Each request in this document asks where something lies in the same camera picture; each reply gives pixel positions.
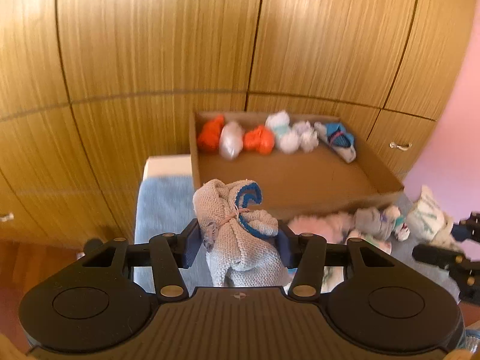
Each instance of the cabinet handle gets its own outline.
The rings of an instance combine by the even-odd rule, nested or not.
[[[408,145],[397,145],[395,142],[391,142],[389,145],[392,149],[399,149],[403,152],[406,152],[408,149],[412,147],[412,144],[409,143]]]
[[[8,222],[8,221],[13,221],[14,220],[14,213],[9,212],[6,215],[0,216],[0,222]]]

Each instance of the light gray knitted cloth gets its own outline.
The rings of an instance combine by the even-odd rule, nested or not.
[[[249,203],[260,204],[262,193],[250,180],[224,184],[211,180],[193,195],[202,233],[215,226],[217,239],[206,260],[215,287],[284,286],[290,279],[271,244],[278,223],[265,210],[238,213]],[[224,225],[221,222],[233,216]]]

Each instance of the cardboard box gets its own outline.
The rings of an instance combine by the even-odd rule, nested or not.
[[[284,154],[274,149],[270,155],[242,151],[233,161],[219,154],[199,152],[196,137],[204,123],[220,112],[198,112],[190,116],[190,154],[195,189],[212,179],[224,183],[250,179],[263,194],[259,206],[277,219],[291,219],[300,214],[327,215],[359,207],[386,207],[395,203],[403,185],[382,163],[368,144],[355,136],[357,159],[345,163],[322,142],[310,153],[302,150]],[[226,123],[239,122],[246,131],[264,124],[269,114],[259,112],[224,112]],[[290,115],[290,122],[308,120],[312,124],[338,122],[338,117]]]

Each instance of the orange sock ball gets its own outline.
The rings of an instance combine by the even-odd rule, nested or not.
[[[197,137],[197,146],[203,152],[213,153],[218,150],[220,134],[222,133],[225,118],[218,115],[203,125],[202,132]]]
[[[260,125],[255,130],[247,132],[243,136],[243,148],[245,150],[256,150],[260,154],[268,155],[275,146],[275,136],[264,125]]]

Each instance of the wooden wardrobe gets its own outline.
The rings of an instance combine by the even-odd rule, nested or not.
[[[188,114],[342,117],[402,178],[440,118],[475,0],[0,0],[0,238],[133,236],[148,156]]]

